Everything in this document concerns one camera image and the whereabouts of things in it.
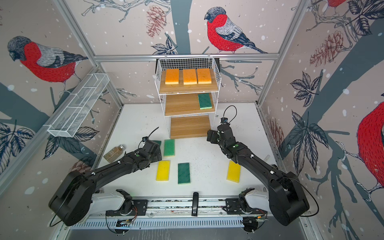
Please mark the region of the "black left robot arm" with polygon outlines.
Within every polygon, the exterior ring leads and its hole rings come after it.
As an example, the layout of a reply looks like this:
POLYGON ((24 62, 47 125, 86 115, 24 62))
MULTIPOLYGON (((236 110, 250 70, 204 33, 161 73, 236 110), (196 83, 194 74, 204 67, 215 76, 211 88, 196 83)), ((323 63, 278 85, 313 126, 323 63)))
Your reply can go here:
POLYGON ((51 200, 49 208, 67 226, 80 222, 91 208, 92 195, 110 182, 162 160, 160 145, 147 140, 142 148, 93 171, 70 172, 51 200))

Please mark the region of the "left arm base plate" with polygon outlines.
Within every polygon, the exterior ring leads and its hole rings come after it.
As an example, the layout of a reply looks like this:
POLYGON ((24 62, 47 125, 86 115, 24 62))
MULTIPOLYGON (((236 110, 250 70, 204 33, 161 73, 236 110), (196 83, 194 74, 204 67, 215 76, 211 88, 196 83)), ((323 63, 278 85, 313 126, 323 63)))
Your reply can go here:
POLYGON ((148 200, 124 201, 118 210, 106 211, 107 217, 145 216, 148 200))

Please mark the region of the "orange sponge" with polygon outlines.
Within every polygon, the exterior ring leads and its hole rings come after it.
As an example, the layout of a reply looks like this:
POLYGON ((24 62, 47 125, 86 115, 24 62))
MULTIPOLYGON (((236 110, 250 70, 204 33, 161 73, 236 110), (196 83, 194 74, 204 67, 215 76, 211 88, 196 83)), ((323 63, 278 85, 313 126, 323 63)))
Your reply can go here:
POLYGON ((198 84, 207 85, 212 83, 211 69, 197 69, 198 84))
POLYGON ((165 78, 165 84, 166 85, 178 85, 179 84, 179 69, 167 69, 166 70, 166 78, 165 78))
POLYGON ((198 83, 197 73, 195 69, 183 70, 183 84, 184 85, 196 85, 198 83))

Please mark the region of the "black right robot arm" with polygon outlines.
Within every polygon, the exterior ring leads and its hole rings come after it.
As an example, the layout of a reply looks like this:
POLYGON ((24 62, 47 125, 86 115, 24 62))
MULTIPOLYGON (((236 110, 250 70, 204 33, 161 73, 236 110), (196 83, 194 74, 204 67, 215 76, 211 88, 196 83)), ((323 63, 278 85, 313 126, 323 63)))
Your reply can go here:
POLYGON ((246 168, 268 190, 270 211, 277 221, 288 226, 310 209, 310 204, 298 177, 284 173, 257 157, 245 144, 236 141, 229 124, 207 132, 207 141, 220 146, 226 157, 246 168))

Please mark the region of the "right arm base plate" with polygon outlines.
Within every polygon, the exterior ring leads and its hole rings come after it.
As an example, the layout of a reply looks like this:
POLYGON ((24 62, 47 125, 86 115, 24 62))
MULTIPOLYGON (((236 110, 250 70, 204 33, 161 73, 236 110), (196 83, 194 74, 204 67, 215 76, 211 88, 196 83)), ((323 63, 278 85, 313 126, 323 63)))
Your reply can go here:
POLYGON ((222 210, 225 211, 228 215, 268 215, 268 212, 265 210, 251 208, 244 199, 225 199, 225 206, 222 207, 222 210))

